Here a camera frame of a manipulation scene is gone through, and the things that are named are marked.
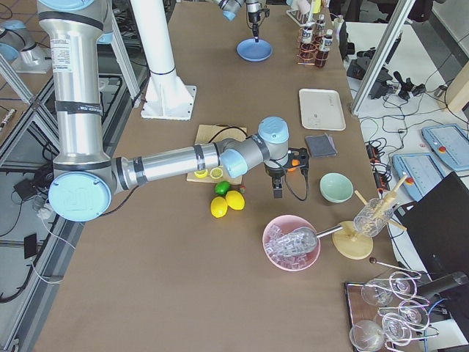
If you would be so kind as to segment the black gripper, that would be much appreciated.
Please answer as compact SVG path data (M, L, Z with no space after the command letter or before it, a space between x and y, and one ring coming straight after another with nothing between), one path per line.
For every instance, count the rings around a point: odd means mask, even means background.
M259 42L259 28L264 19L270 16L269 10L258 10L256 12L247 12L247 25L251 29L254 41Z
M287 169L291 166L292 160L299 161L299 165L296 170L298 170L307 180L309 176L309 153L305 147L290 147L283 158L278 160L270 159L265 163L265 171L270 177L272 177L273 197L275 199L281 199L283 197L281 178L287 175Z

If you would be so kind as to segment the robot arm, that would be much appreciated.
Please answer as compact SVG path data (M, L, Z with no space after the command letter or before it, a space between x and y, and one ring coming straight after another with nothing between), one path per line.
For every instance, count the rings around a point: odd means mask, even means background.
M248 28L252 31L254 41L259 42L259 28L263 20L270 15L270 10L265 4L258 0L216 0L213 3L217 4L228 21L233 21L245 6Z
M97 44L112 41L111 3L39 1L37 9L50 38L59 127L48 200L61 217L93 220L109 214L116 193L217 166L235 178L264 164L275 197L281 196L288 170L308 173L309 155L288 145L288 126L280 117L263 119L257 133L241 142L224 139L134 159L108 156L103 149Z

